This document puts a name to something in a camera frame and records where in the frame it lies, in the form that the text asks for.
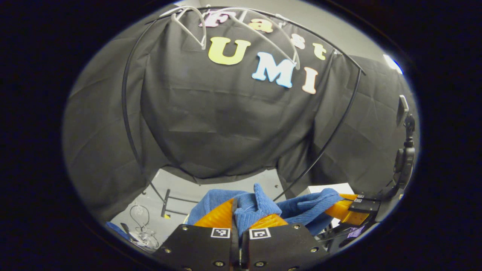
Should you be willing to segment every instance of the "purple object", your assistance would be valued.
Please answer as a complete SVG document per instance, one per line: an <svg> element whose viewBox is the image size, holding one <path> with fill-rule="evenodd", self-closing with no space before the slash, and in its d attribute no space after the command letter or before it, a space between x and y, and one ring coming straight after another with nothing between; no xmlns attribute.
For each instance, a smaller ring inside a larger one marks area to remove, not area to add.
<svg viewBox="0 0 482 271"><path fill-rule="evenodd" d="M350 232L350 234L348 235L348 238L358 237L362 233L363 228L365 228L365 226L363 226L361 228L358 228L357 230L355 230L356 228L351 228L351 230L353 230L353 231Z"/></svg>

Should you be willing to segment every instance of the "black fabric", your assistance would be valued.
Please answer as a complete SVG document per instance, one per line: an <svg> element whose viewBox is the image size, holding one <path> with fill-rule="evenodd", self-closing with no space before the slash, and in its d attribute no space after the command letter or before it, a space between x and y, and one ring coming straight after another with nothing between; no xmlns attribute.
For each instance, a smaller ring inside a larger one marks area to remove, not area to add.
<svg viewBox="0 0 482 271"><path fill-rule="evenodd" d="M122 120L122 73L146 23L171 8L142 19L99 51L80 74L67 104L63 127L67 169L79 196L101 220L111 220L148 185ZM247 14L244 21L258 17ZM201 39L194 12L185 13L180 21ZM232 20L207 28L205 51L170 18L159 20L145 34L130 66L127 111L149 178L162 168L191 182L212 184L276 168L286 187L306 169L348 105L358 68L305 30L291 24L283 29L289 36L303 36L306 45L297 49L301 69L293 70L291 88L251 77L258 52L271 53L277 64L284 57ZM289 41L278 30L265 35L292 55ZM227 56L236 50L234 40L251 45L240 63L216 64L208 58L210 38L216 36L231 39L224 50ZM314 55L314 42L323 44L326 60ZM346 124L315 168L287 193L289 198L312 184L349 182L358 192L376 190L391 179L395 152L404 140L404 130L394 128L393 109L399 94L405 94L415 108L412 94L403 77L386 64L356 60L368 74L361 77L360 93ZM304 67L318 71L314 95L301 89Z"/></svg>

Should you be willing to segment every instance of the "letter m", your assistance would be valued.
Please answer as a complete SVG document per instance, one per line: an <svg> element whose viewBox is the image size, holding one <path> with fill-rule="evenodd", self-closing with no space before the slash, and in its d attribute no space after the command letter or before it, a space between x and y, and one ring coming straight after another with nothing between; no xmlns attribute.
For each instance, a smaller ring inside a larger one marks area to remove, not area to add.
<svg viewBox="0 0 482 271"><path fill-rule="evenodd" d="M276 80L276 84L287 88L292 87L293 84L291 84L291 76L293 74L295 64L293 64L291 60L284 59L279 65L276 65L273 55L265 52L258 52L258 56L258 69L251 75L254 79L261 81L266 80L266 71L270 82L273 82L279 75L278 79Z"/></svg>

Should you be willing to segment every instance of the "orange gripper pad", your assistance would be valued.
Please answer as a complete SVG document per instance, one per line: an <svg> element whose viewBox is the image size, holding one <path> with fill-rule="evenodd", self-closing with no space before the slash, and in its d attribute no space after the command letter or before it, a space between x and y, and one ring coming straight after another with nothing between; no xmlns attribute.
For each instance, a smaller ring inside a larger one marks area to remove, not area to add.
<svg viewBox="0 0 482 271"><path fill-rule="evenodd" d="M211 210L201 219L199 219L194 226L206 227L206 228L232 228L232 217L233 217L233 200L230 199L218 207Z"/></svg>
<svg viewBox="0 0 482 271"><path fill-rule="evenodd" d="M348 198L346 196L350 196L350 198L354 196L354 199L356 199L357 195L340 194L340 196L343 198ZM351 204L352 201L349 200L338 201L328 208L325 213L331 217L339 219L341 223L359 226L365 221L369 214L349 211L348 208Z"/></svg>
<svg viewBox="0 0 482 271"><path fill-rule="evenodd" d="M250 229L262 229L262 228L269 228L269 227L276 227L276 226L283 226L283 225L288 225L288 223L284 221L284 219L281 218L279 215L272 214L258 220L256 223L251 225Z"/></svg>

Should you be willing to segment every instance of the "colorful foam letter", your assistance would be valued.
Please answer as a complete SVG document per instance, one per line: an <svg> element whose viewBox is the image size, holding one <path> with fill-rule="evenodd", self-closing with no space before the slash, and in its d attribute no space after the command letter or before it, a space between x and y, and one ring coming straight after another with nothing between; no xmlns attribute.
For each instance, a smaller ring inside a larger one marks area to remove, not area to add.
<svg viewBox="0 0 482 271"><path fill-rule="evenodd" d="M291 84L291 76L293 74L295 64L293 64L289 59L284 59L278 65L276 65L273 55L265 52L258 52L258 56L258 69L251 75L251 77L256 80L264 81L266 79L266 70L270 82L273 82L279 75L278 79L276 80L276 84L287 88L293 86L293 84Z"/></svg>
<svg viewBox="0 0 482 271"><path fill-rule="evenodd" d="M291 34L291 42L294 46L304 49L305 48L305 38L301 37L298 34Z"/></svg>
<svg viewBox="0 0 482 271"><path fill-rule="evenodd" d="M223 23L227 21L229 18L229 15L236 16L236 12L231 12L231 11L222 11L218 13L214 13L215 11L210 11L208 12L208 17L204 20L204 23L206 24L206 27L216 27L218 26L219 23Z"/></svg>
<svg viewBox="0 0 482 271"><path fill-rule="evenodd" d="M244 52L246 52L246 48L251 45L249 41L243 40L235 40L234 43L238 45L236 47L236 52L233 56L224 56L223 51L226 44L228 44L231 39L224 38L224 37L212 37L211 47L209 48L208 57L214 63L223 64L223 65L234 65L241 62L242 58L244 57Z"/></svg>
<svg viewBox="0 0 482 271"><path fill-rule="evenodd" d="M305 84L301 87L301 89L309 94L315 94L315 77L318 75L318 72L313 70L310 67L305 67L306 71L306 79Z"/></svg>
<svg viewBox="0 0 482 271"><path fill-rule="evenodd" d="M273 32L273 28L271 28L273 24L267 20L253 19L248 25L251 26L251 28L253 28L254 30L261 30L266 33Z"/></svg>
<svg viewBox="0 0 482 271"><path fill-rule="evenodd" d="M323 48L323 45L314 43L313 46L315 46L315 56L321 60L325 60L326 57L323 55L323 53L326 53L326 50Z"/></svg>

